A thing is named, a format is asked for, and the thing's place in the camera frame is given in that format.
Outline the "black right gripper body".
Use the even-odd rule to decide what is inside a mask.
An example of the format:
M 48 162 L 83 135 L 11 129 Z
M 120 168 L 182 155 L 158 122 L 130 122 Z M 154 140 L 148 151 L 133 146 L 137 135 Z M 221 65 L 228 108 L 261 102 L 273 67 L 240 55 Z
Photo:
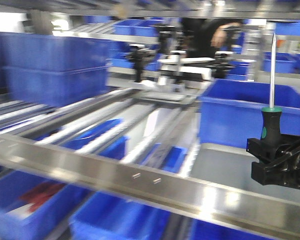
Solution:
M 257 138 L 247 139 L 246 151 L 256 157 L 251 163 L 251 178 L 259 184 L 300 190 L 300 136 L 282 134 L 271 146 Z

